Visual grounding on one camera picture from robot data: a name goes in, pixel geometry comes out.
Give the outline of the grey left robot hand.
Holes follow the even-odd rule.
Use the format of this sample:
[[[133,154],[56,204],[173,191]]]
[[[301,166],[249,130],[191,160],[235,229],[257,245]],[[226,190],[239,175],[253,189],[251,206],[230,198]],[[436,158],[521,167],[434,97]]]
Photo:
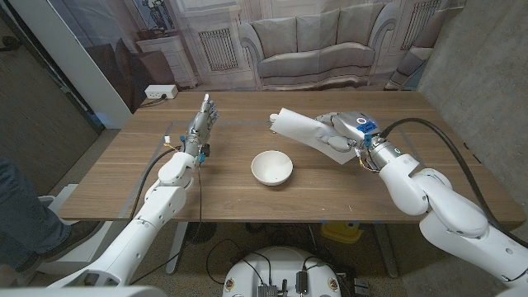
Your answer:
[[[207,144],[210,131],[218,118],[219,113],[215,109],[215,102],[210,98],[210,94],[206,93],[199,111],[188,126],[182,146],[183,152],[196,157],[200,149]]]

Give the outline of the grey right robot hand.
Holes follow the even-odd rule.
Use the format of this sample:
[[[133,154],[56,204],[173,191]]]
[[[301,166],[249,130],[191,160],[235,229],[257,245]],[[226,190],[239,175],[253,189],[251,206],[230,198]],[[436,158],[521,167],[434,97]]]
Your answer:
[[[331,112],[319,115],[315,120],[334,130],[334,135],[325,134],[317,139],[340,153],[347,153],[352,149],[367,149],[371,146],[372,139],[381,133],[375,120],[359,111]]]

